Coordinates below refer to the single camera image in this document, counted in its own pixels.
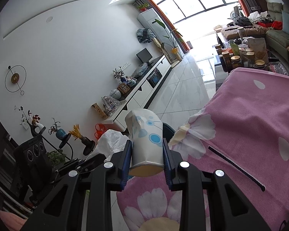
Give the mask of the round wall clock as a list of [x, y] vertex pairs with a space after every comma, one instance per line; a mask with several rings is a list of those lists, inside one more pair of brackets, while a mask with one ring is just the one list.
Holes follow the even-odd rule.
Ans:
[[22, 65], [8, 66], [4, 79], [5, 89], [9, 93], [19, 93], [21, 96], [25, 94], [23, 90], [26, 83], [27, 71]]

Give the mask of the white plastic trash bag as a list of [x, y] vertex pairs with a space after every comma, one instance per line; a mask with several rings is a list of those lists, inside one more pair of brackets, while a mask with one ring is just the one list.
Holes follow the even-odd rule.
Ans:
[[102, 154], [105, 156], [103, 161], [109, 162], [114, 153], [124, 150], [127, 140], [129, 140], [129, 137], [123, 135], [121, 132], [112, 129], [107, 130], [98, 139], [97, 146], [86, 158], [86, 161]]

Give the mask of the crushed paper cup blue dots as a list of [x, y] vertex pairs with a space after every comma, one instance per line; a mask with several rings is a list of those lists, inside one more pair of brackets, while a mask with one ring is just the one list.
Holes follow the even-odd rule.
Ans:
[[131, 110], [125, 117], [133, 151], [129, 174], [154, 176], [164, 169], [163, 123], [148, 109]]

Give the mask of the white black tv cabinet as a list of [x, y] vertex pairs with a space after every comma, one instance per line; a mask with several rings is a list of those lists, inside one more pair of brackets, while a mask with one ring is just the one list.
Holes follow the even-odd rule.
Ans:
[[[161, 79], [156, 85], [152, 86], [151, 83], [149, 83], [148, 77], [151, 77], [154, 71], [157, 71], [161, 75]], [[103, 120], [102, 124], [108, 129], [124, 132], [127, 129], [125, 123], [126, 115], [131, 110], [147, 109], [162, 87], [170, 71], [171, 65], [164, 55], [154, 59], [152, 65], [137, 79], [137, 84], [131, 89], [128, 96], [120, 102], [117, 111], [108, 119]]]

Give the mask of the small black monitor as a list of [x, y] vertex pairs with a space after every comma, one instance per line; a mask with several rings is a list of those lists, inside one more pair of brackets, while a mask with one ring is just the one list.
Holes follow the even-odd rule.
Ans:
[[140, 52], [138, 52], [136, 54], [136, 56], [138, 57], [138, 59], [142, 63], [149, 63], [150, 60], [152, 59], [152, 55], [150, 54], [150, 52], [146, 48], [144, 48]]

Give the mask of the brown paper bag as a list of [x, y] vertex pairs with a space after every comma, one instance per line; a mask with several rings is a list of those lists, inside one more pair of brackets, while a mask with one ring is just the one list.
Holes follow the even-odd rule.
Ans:
[[255, 60], [263, 60], [265, 64], [268, 64], [267, 46], [264, 38], [248, 38], [247, 45], [254, 51]]

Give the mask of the green brown sectional sofa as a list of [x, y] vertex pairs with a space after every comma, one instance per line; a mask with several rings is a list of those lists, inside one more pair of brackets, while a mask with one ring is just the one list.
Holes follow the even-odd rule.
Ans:
[[282, 11], [289, 13], [289, 8], [282, 3], [267, 3], [264, 12], [253, 12], [242, 23], [221, 29], [225, 40], [239, 38], [239, 27], [243, 27], [245, 37], [265, 38], [266, 44], [274, 49], [289, 64], [289, 35], [282, 30]]

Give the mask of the dark blue chair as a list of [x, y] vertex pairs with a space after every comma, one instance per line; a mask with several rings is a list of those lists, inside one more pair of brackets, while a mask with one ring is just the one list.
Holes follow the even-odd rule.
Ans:
[[166, 139], [167, 143], [173, 138], [175, 130], [167, 123], [163, 123], [163, 139]]

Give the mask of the grey blue cushion far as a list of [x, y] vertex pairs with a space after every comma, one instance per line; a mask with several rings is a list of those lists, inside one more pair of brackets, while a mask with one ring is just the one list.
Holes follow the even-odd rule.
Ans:
[[282, 30], [289, 35], [289, 13], [282, 11]]

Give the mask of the tall green potted plant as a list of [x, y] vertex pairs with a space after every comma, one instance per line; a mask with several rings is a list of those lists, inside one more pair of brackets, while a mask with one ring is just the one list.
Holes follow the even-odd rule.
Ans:
[[171, 47], [172, 54], [174, 54], [176, 56], [177, 60], [179, 62], [181, 62], [182, 61], [182, 57], [179, 54], [178, 46], [176, 44], [175, 38], [172, 35], [172, 31], [168, 32], [167, 29], [166, 29], [166, 25], [162, 21], [160, 21], [158, 19], [155, 19], [155, 21], [152, 22], [152, 23], [157, 23], [159, 26], [161, 26], [164, 29], [164, 31], [165, 31], [164, 37], [167, 38], [169, 40], [169, 42], [170, 42], [170, 44], [167, 43], [167, 45], [169, 45]]

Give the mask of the pink floral tablecloth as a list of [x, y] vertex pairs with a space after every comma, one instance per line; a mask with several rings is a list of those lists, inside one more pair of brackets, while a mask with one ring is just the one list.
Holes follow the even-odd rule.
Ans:
[[[222, 170], [270, 230], [289, 230], [289, 76], [234, 69], [169, 148], [200, 171]], [[182, 223], [182, 191], [171, 192], [163, 172], [131, 178], [117, 202], [128, 230]]]

